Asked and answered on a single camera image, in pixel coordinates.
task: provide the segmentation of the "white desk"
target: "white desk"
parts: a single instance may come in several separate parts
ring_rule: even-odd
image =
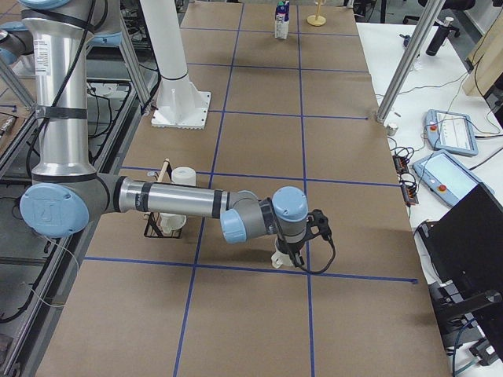
[[[414,26],[412,25],[391,25],[391,24],[358,24],[365,58],[372,75],[374,90],[378,94],[385,94],[391,78],[395,73],[398,62],[403,54],[403,38],[399,35],[412,35]],[[462,76],[466,70],[457,56],[454,48],[449,42],[443,46],[435,57],[430,57],[424,52],[431,40],[435,30],[431,31],[430,37],[424,44],[419,57],[419,68],[411,71],[401,91],[409,90],[415,86],[439,86],[446,82],[453,81]],[[443,88],[428,88],[414,90],[411,93],[399,95],[394,105],[393,112],[386,119],[386,123],[398,124],[398,132],[394,136],[398,146],[411,146],[415,149],[423,145],[421,134],[424,127],[424,115],[431,109],[448,109],[462,80],[444,86]],[[468,97],[460,89],[456,100],[450,110],[469,114],[474,124],[481,130],[494,132],[495,129],[486,120],[489,112],[485,100],[481,97]],[[492,112],[488,116],[489,120],[497,124]],[[492,152],[503,145],[503,137],[487,140],[477,140],[479,154],[475,157],[456,156],[466,167],[473,167],[483,161]],[[432,153],[430,145],[416,152],[411,163]],[[503,203],[503,179],[501,179],[501,166],[503,165],[503,152],[493,157],[490,161],[474,170],[487,185],[494,191],[496,198]],[[420,184],[418,193],[420,204],[412,207],[410,224],[415,229],[426,219],[439,220],[450,208],[445,205],[435,194],[424,184]],[[418,251],[423,262],[424,275],[429,283],[436,280],[435,273],[431,268],[428,253],[418,243]],[[456,360],[457,368],[466,364],[472,359],[467,346],[458,350]],[[475,366],[463,373],[466,377],[501,377],[503,375],[503,363],[497,361],[490,367]]]

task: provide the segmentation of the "white stand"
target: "white stand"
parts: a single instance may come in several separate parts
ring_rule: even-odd
[[[140,3],[163,77],[152,125],[203,129],[211,94],[198,91],[190,82],[174,2]]]

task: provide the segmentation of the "black monitor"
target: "black monitor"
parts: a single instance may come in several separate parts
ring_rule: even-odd
[[[503,294],[503,207],[477,185],[428,230],[431,262],[466,300],[495,290]],[[503,303],[472,313],[503,360]]]

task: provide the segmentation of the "blue round cap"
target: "blue round cap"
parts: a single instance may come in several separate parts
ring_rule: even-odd
[[[227,210],[220,216],[223,236],[228,243],[246,241],[246,228],[236,210]]]
[[[22,5],[32,9],[54,9],[68,4],[71,0],[18,0]]]
[[[28,28],[21,21],[5,22],[0,25],[0,29],[5,31],[28,31]]]
[[[89,211],[80,196],[54,183],[31,186],[21,197],[20,210],[30,227],[51,238],[70,236],[89,222]]]
[[[17,60],[16,55],[11,53],[7,49],[3,49],[2,47],[0,47],[0,58],[2,58],[2,60],[5,61],[5,63],[7,65],[11,65],[13,63],[16,63],[16,60]]]
[[[276,215],[287,222],[304,221],[307,217],[306,194],[296,187],[286,186],[273,195]]]

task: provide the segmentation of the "yellow base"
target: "yellow base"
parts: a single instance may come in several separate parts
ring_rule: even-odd
[[[325,22],[327,22],[327,20],[323,16],[318,16],[318,19],[316,19],[316,15],[307,17],[307,23],[309,25],[323,26],[325,25]]]

